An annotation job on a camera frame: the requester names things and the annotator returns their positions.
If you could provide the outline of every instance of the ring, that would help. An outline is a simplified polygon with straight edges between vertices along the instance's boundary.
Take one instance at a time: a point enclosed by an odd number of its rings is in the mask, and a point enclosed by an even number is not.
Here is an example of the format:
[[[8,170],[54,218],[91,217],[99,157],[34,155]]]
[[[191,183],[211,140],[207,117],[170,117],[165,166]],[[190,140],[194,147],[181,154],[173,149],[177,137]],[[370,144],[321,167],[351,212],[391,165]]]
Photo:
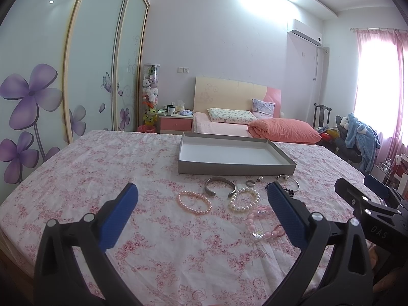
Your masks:
[[[232,191],[232,192],[230,192],[230,193],[228,194],[228,198],[231,198],[232,195],[233,195],[235,192],[237,192],[237,187],[235,186],[235,184],[234,184],[233,182],[231,182],[230,180],[227,180],[226,178],[217,177],[217,176],[216,176],[216,177],[211,177],[209,180],[207,180],[207,181],[205,182],[204,190],[205,190],[205,192],[206,192],[210,197],[215,197],[215,192],[214,192],[214,191],[211,191],[211,190],[207,187],[207,185],[208,185],[209,183],[215,182],[215,181],[224,182],[225,184],[228,184],[229,186],[231,186],[231,187],[234,188],[234,191]]]
[[[245,184],[250,188],[253,188],[255,186],[255,182],[253,180],[247,180]]]

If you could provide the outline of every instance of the curtain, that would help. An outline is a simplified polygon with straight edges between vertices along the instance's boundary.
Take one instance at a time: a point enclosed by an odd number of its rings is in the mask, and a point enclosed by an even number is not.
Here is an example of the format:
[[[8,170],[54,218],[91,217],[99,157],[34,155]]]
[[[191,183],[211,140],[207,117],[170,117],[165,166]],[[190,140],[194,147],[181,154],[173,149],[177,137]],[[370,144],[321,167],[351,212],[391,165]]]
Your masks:
[[[379,134],[377,163],[408,147],[408,33],[357,30],[360,56],[356,117]]]

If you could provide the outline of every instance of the jewelry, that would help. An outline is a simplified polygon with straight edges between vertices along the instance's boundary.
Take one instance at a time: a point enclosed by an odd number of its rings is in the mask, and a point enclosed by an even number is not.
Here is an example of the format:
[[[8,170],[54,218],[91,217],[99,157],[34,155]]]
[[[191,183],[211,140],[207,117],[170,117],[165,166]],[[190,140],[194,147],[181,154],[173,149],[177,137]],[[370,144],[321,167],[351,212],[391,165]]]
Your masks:
[[[247,180],[245,184],[250,188],[253,188],[255,186],[255,182],[253,180]]]
[[[236,206],[236,205],[234,204],[234,201],[236,200],[238,194],[240,194],[240,193],[245,193],[245,192],[250,193],[250,194],[255,198],[254,202],[250,203],[250,204],[247,205],[247,206],[242,206],[242,207]],[[255,207],[255,206],[258,204],[258,202],[259,202],[260,199],[261,199],[261,197],[259,196],[259,193],[258,193],[254,188],[249,188],[249,187],[240,188],[239,190],[237,190],[237,191],[232,195],[231,201],[230,201],[230,203],[229,203],[229,206],[230,206],[231,210],[233,210],[233,211],[235,211],[235,212],[246,212],[246,211],[252,209],[253,207]]]
[[[235,184],[234,184],[233,182],[231,182],[230,180],[227,180],[226,178],[216,176],[216,177],[211,177],[209,180],[207,180],[207,181],[205,182],[204,191],[205,191],[210,197],[215,197],[215,192],[214,192],[214,191],[211,191],[211,190],[207,187],[207,185],[208,185],[209,183],[215,182],[215,181],[224,182],[225,184],[228,184],[229,186],[231,186],[231,187],[234,188],[234,191],[232,191],[232,192],[230,192],[230,193],[228,194],[228,198],[231,198],[232,195],[233,195],[235,192],[237,192],[237,187],[235,186]]]
[[[249,232],[255,238],[258,239],[269,239],[269,238],[278,238],[286,234],[281,224],[278,224],[272,231],[263,231],[260,228],[257,228],[254,224],[254,218],[259,217],[260,214],[271,214],[273,213],[271,206],[258,206],[256,207],[251,214],[248,214],[246,218],[246,226],[248,227]]]
[[[278,181],[278,179],[281,178],[281,177],[283,177],[283,178],[285,179],[285,181],[288,181],[289,179],[292,179],[292,180],[296,183],[296,185],[297,185],[297,189],[296,189],[296,190],[291,190],[291,189],[289,189],[289,188],[284,188],[284,190],[289,193],[289,196],[290,196],[290,197],[293,197],[293,196],[295,195],[295,192],[297,192],[297,191],[300,190],[300,185],[299,185],[299,183],[298,183],[297,180],[295,180],[293,177],[288,176],[288,175],[279,175],[278,177],[276,177],[276,181]],[[269,184],[271,184],[271,183],[268,183],[268,184],[265,186],[265,189],[266,189],[266,190],[268,190]]]
[[[185,204],[181,201],[181,197],[180,197],[181,195],[191,195],[191,196],[193,196],[193,197],[196,197],[196,198],[198,198],[198,199],[201,199],[202,201],[204,201],[204,202],[207,204],[208,209],[207,209],[207,210],[195,210],[195,209],[192,209],[192,208],[188,207],[187,205],[185,205]],[[177,200],[178,204],[179,204],[182,208],[184,208],[184,209],[187,210],[188,212],[191,212],[191,213],[196,214],[196,215],[208,214],[208,213],[211,211],[211,209],[213,208],[213,206],[211,205],[211,202],[206,198],[205,195],[201,195],[201,194],[195,193],[195,192],[181,191],[181,192],[177,195],[176,200]]]

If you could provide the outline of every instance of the pink drawer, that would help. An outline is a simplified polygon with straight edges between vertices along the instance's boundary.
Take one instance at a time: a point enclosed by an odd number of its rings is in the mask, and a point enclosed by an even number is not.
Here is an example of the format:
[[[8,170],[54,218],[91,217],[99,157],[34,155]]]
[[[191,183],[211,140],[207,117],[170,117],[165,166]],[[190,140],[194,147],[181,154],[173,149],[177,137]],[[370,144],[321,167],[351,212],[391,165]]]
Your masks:
[[[163,117],[160,119],[161,130],[191,131],[192,119]]]

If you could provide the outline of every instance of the wooden headboard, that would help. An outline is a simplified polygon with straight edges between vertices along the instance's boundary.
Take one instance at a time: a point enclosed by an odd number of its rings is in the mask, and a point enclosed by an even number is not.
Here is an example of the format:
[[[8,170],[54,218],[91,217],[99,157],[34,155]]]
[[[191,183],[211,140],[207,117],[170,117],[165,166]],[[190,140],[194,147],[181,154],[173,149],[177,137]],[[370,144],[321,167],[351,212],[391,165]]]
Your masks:
[[[280,116],[281,91],[243,81],[196,77],[194,112],[207,113],[208,108],[252,110],[252,99],[275,102],[273,117]]]

